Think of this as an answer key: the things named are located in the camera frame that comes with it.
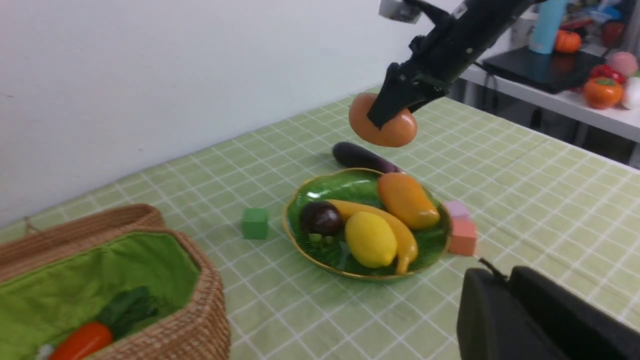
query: wicker basket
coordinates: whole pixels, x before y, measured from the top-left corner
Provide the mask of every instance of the wicker basket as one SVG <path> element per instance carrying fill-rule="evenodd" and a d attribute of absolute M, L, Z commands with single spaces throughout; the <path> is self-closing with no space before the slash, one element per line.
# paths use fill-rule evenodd
<path fill-rule="evenodd" d="M 0 243 L 0 282 L 18 275 L 28 266 L 42 266 L 50 262 L 51 252 L 67 244 L 104 234 L 115 229 L 134 226 L 164 227 L 162 214 L 147 204 L 133 204 L 94 213 L 39 231 L 27 222 L 25 237 Z"/>
<path fill-rule="evenodd" d="M 209 258 L 185 234 L 164 227 L 138 225 L 140 222 L 162 224 L 162 218 L 156 211 L 150 206 L 118 208 L 0 245 L 0 282 L 69 258 L 127 233 L 170 234 L 200 270 L 189 302 L 176 313 L 118 341 L 90 359 L 227 360 L 231 335 L 221 277 Z"/>

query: black laptop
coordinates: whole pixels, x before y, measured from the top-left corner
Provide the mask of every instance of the black laptop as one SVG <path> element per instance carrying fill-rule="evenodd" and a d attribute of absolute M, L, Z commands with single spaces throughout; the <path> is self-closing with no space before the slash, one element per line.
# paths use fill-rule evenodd
<path fill-rule="evenodd" d="M 538 54 L 521 47 L 484 59 L 484 69 L 495 76 L 558 94 L 582 86 L 591 69 L 605 63 L 601 56 L 579 51 L 575 54 Z"/>

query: white wall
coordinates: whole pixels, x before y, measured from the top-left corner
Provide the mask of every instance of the white wall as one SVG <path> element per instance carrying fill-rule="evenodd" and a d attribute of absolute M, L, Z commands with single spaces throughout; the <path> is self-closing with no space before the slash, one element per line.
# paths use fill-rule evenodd
<path fill-rule="evenodd" d="M 378 5 L 3 1 L 0 225 L 377 85 L 431 29 Z"/>

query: orange pumpkin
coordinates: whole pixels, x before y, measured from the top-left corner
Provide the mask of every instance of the orange pumpkin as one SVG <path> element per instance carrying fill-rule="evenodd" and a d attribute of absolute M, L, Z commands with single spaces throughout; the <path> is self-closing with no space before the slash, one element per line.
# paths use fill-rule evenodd
<path fill-rule="evenodd" d="M 349 125 L 361 139 L 378 146 L 402 147 L 413 141 L 418 133 L 418 124 L 407 109 L 400 111 L 378 129 L 369 120 L 367 113 L 377 94 L 362 93 L 353 99 L 349 108 Z"/>
<path fill-rule="evenodd" d="M 622 100 L 623 94 L 622 86 L 609 78 L 591 79 L 582 88 L 587 105 L 598 110 L 612 108 Z"/>
<path fill-rule="evenodd" d="M 580 50 L 582 46 L 582 38 L 578 33 L 572 31 L 560 30 L 556 35 L 556 44 L 554 49 L 563 54 L 573 54 Z"/>

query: green cube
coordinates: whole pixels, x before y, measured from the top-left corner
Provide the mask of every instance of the green cube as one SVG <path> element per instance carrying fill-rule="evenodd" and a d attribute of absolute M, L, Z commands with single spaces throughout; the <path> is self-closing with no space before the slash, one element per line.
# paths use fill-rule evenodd
<path fill-rule="evenodd" d="M 269 235 L 267 209 L 248 208 L 242 218 L 242 235 L 248 240 L 266 240 Z"/>

